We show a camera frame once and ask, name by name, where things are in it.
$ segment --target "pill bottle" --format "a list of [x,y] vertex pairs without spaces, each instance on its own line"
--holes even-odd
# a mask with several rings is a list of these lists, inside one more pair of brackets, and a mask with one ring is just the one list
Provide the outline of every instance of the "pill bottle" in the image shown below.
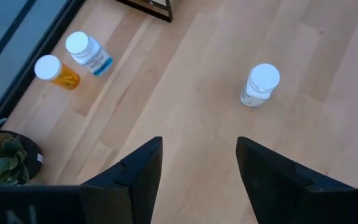
[[241,90],[241,103],[250,107],[262,105],[270,98],[279,82],[280,72],[276,67],[268,63],[255,66]]
[[110,55],[96,40],[82,31],[74,32],[67,37],[66,49],[77,63],[93,75],[102,75],[112,65]]
[[62,63],[56,56],[44,55],[34,65],[35,75],[67,90],[74,90],[80,84],[80,76]]

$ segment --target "white pill bottle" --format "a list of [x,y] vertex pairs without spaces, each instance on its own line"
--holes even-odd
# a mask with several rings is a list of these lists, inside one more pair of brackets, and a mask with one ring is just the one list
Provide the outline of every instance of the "white pill bottle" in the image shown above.
[[74,32],[67,37],[66,49],[77,63],[96,76],[102,75],[113,62],[102,46],[82,31]]
[[270,98],[280,82],[280,72],[271,64],[262,63],[251,69],[247,83],[241,90],[241,103],[257,107]]

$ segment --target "potted plant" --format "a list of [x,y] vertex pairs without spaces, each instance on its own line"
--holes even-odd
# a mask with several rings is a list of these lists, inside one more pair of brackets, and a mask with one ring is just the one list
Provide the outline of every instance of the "potted plant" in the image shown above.
[[[0,119],[0,125],[6,118]],[[42,166],[42,153],[31,139],[0,130],[0,185],[25,184]]]

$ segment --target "plant pot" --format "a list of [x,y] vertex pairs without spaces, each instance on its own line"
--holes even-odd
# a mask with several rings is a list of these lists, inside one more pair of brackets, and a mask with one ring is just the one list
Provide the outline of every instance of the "plant pot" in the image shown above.
[[15,137],[19,137],[24,150],[27,152],[27,158],[25,159],[24,164],[29,170],[30,179],[33,179],[40,172],[44,158],[42,156],[42,151],[38,147],[37,143],[28,137],[13,131],[0,130],[0,133],[8,133]]

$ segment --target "white bottle cap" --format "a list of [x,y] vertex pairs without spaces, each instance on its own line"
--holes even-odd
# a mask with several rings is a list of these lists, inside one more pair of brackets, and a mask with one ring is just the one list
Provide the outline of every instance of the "white bottle cap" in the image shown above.
[[92,43],[84,32],[77,31],[67,37],[66,49],[73,55],[87,54],[92,50]]
[[53,55],[44,55],[34,65],[35,75],[46,81],[57,78],[62,70],[62,63]]
[[255,66],[250,73],[250,84],[259,91],[273,90],[280,82],[280,72],[269,63]]

